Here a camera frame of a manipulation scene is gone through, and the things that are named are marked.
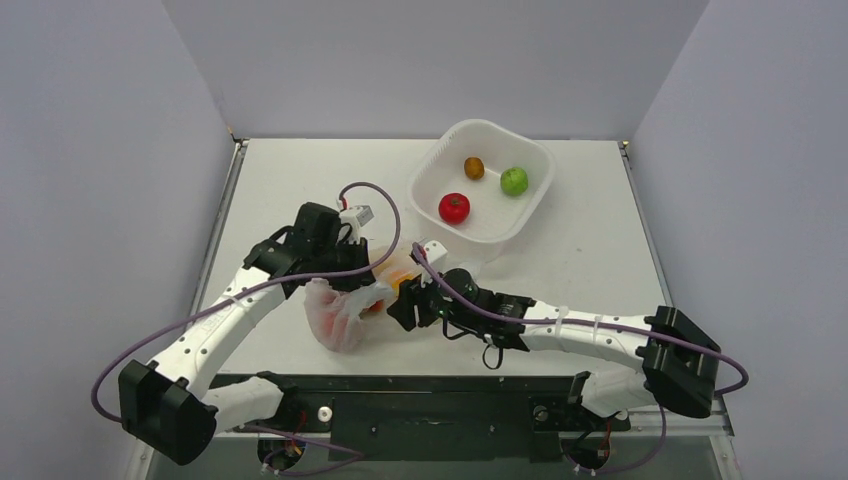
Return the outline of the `clear plastic bag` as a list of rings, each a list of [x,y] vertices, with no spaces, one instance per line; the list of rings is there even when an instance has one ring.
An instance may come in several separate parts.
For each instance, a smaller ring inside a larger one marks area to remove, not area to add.
[[[374,318],[399,295],[400,284],[422,269],[410,258],[411,242],[403,239],[373,274],[376,282],[352,292],[333,289],[324,279],[305,286],[304,310],[315,339],[326,349],[348,353],[370,332]]]

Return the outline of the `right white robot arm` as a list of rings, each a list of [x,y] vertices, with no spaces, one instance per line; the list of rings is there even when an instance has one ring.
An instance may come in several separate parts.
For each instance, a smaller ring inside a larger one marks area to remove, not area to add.
[[[689,418],[711,414],[721,349],[674,307],[636,316],[573,311],[484,289],[454,268],[439,279],[402,281],[387,312],[406,331],[441,320],[498,352],[558,351],[612,363],[574,376],[563,403],[578,427],[653,404]]]

